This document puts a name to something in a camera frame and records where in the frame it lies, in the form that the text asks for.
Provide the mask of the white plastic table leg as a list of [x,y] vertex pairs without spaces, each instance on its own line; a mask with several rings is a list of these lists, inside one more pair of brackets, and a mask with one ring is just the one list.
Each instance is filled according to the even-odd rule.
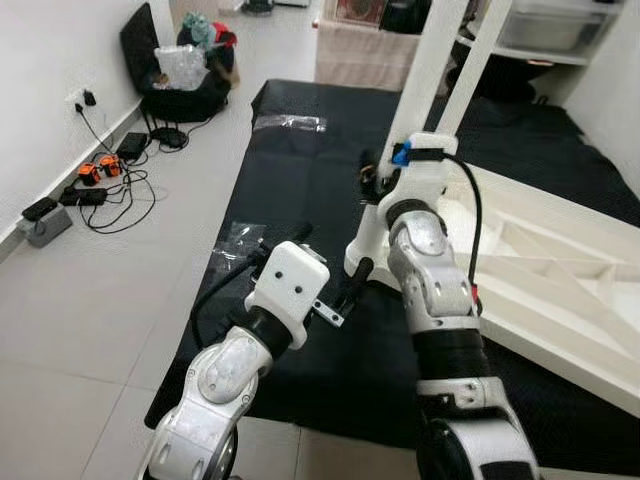
[[468,47],[470,51],[461,63],[460,76],[454,82],[451,96],[436,123],[436,134],[456,136],[512,5],[513,0],[488,0],[484,14],[475,20],[475,38]]
[[[424,127],[451,59],[454,38],[465,19],[467,5],[468,0],[431,0],[428,19],[413,56],[410,74],[399,96],[387,141],[379,148],[381,157],[389,145],[393,145],[394,152],[394,146],[402,145],[410,134],[425,132]],[[393,186],[394,180],[389,179],[383,184]],[[364,202],[356,236],[346,247],[346,270],[348,274],[355,273],[358,262],[370,257],[375,262],[370,282],[378,282],[397,291],[398,280],[388,268],[388,236],[389,228],[378,219],[378,202]]]

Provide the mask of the steel tray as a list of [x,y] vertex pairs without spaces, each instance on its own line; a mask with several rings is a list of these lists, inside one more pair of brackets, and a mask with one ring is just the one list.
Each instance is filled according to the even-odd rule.
[[626,0],[513,0],[498,44],[535,52],[593,46]]

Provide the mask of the beige striped cloth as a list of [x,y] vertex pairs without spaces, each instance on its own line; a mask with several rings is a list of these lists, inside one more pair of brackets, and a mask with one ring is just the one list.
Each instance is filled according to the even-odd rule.
[[417,35],[319,20],[314,81],[401,91],[419,45]]

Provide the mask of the black power strip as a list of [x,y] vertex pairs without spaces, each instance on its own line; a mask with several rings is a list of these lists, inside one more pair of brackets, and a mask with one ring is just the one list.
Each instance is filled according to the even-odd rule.
[[60,193],[58,201],[67,207],[96,207],[108,201],[108,189],[68,186]]

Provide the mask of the black table cloth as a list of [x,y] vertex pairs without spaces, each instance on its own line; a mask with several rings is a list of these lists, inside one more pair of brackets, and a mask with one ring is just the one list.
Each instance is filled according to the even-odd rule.
[[[270,79],[252,120],[317,116],[321,132],[253,131],[219,236],[234,224],[262,225],[269,241],[310,224],[308,243],[330,266],[355,237],[362,206],[361,157],[388,136],[397,93]],[[460,159],[636,224],[637,197],[607,156],[581,140],[570,116],[550,106],[475,99],[460,129]],[[543,366],[489,340],[495,374],[525,426],[541,466],[637,476],[640,420]],[[370,285],[348,323],[314,326],[262,380],[250,415],[320,433],[413,449],[419,425],[413,387],[419,366],[393,289]]]

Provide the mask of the black power adapter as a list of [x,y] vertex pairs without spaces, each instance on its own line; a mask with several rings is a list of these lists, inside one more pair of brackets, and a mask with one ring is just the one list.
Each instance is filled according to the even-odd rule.
[[150,145],[150,134],[142,132],[129,132],[125,134],[123,140],[115,147],[115,155],[122,161],[140,160],[146,152],[146,148]]

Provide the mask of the black kitchen appliance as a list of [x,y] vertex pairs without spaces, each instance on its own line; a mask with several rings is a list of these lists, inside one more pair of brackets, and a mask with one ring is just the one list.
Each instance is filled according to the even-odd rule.
[[379,28],[402,35],[420,35],[433,0],[387,0]]

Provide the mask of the white plastic table top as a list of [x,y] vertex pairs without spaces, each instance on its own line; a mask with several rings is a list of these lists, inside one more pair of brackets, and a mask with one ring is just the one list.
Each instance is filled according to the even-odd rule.
[[406,201],[388,268],[419,329],[486,338],[640,412],[640,239],[626,221],[448,161],[435,209]]

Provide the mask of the red and teal clothes pile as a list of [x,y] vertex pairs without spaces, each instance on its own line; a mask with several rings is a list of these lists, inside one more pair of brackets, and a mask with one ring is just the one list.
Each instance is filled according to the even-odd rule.
[[180,23],[177,42],[209,52],[223,47],[233,49],[238,44],[238,36],[224,23],[210,20],[205,14],[187,12]]

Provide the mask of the black stand base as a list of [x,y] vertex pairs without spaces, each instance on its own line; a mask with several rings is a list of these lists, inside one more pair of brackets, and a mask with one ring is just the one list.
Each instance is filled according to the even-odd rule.
[[188,134],[175,127],[151,129],[148,132],[148,136],[150,136],[151,140],[159,142],[161,146],[174,148],[174,150],[182,150],[189,142]]

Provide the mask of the clear tape cross patch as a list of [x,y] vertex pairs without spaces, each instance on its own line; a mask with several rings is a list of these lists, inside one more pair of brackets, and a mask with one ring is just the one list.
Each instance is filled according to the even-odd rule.
[[228,273],[259,248],[264,241],[265,225],[233,221],[221,230],[210,253],[209,268],[215,273]]

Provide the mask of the flat clear plastic bag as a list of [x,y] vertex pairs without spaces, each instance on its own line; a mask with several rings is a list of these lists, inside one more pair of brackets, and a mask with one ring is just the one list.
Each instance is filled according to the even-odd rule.
[[326,119],[320,118],[320,116],[291,114],[257,116],[257,118],[253,119],[252,131],[264,131],[264,129],[271,128],[323,133],[326,131]]

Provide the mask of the crumpled clear plastic bag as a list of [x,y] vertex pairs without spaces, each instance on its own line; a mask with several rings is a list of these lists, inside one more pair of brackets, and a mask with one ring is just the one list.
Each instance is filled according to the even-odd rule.
[[160,69],[154,81],[156,90],[196,91],[209,74],[201,47],[156,47],[154,56]]

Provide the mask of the orange black battery charger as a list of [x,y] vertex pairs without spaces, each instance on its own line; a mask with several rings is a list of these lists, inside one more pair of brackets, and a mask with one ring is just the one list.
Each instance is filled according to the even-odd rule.
[[124,172],[122,161],[115,154],[100,154],[79,165],[76,177],[84,187],[100,186],[102,180],[120,177]]

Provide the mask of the black bag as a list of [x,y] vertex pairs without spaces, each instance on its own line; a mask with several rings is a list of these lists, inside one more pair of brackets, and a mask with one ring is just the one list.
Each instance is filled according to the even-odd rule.
[[234,59],[232,47],[218,47],[215,58],[206,60],[209,73],[201,79],[196,90],[166,90],[156,86],[161,67],[155,58],[160,40],[154,22],[154,14],[148,3],[142,3],[119,33],[125,72],[134,91],[141,96],[142,113],[165,122],[205,122],[227,105],[227,97],[233,82],[228,78],[233,72],[221,64],[223,59]]

